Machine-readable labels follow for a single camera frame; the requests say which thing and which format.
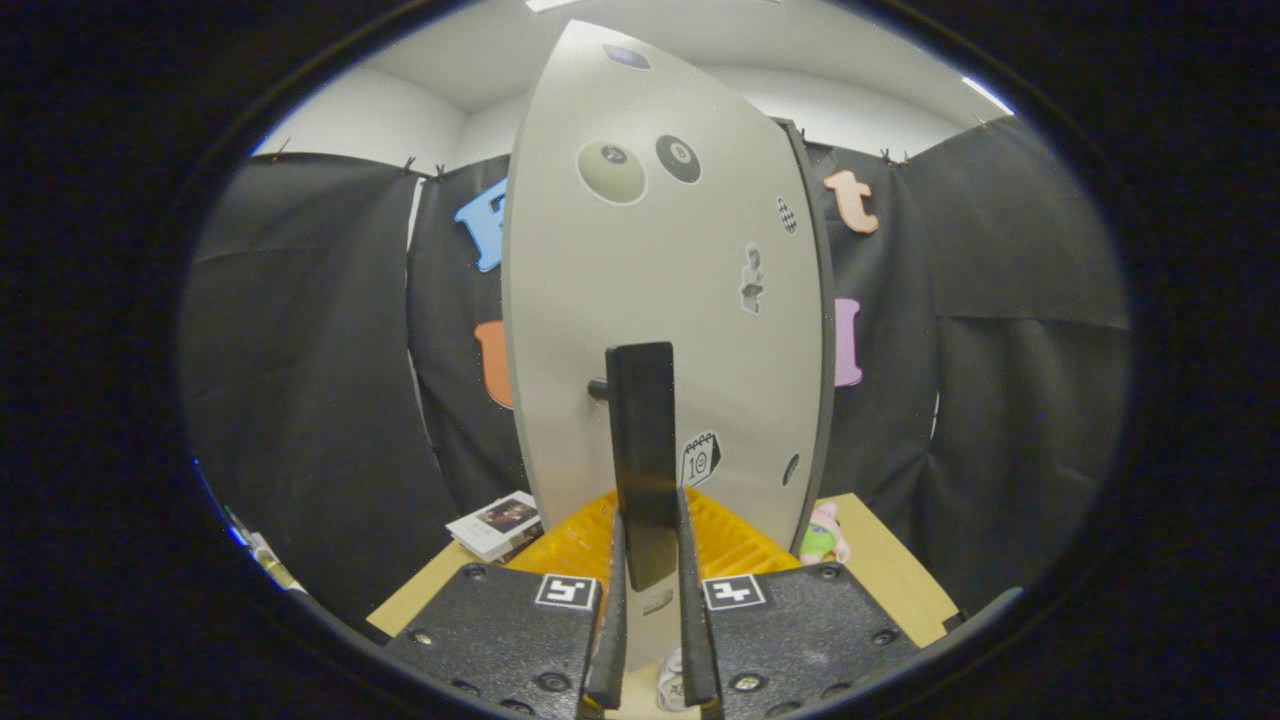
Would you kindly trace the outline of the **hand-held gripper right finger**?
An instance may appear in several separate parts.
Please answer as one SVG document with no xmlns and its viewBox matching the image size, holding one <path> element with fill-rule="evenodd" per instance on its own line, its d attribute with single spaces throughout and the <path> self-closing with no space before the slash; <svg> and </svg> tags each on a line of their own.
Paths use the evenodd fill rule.
<svg viewBox="0 0 1280 720">
<path fill-rule="evenodd" d="M 677 493 L 684 698 L 704 719 L 832 719 L 920 646 L 845 566 L 704 577 Z"/>
</svg>

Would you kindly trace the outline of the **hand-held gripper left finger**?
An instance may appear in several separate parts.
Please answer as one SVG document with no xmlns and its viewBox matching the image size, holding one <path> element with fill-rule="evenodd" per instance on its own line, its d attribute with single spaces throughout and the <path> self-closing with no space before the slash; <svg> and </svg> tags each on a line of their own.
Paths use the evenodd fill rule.
<svg viewBox="0 0 1280 720">
<path fill-rule="evenodd" d="M 511 562 L 453 570 L 385 651 L 483 716 L 602 716 L 622 700 L 625 584 L 608 492 Z"/>
</svg>

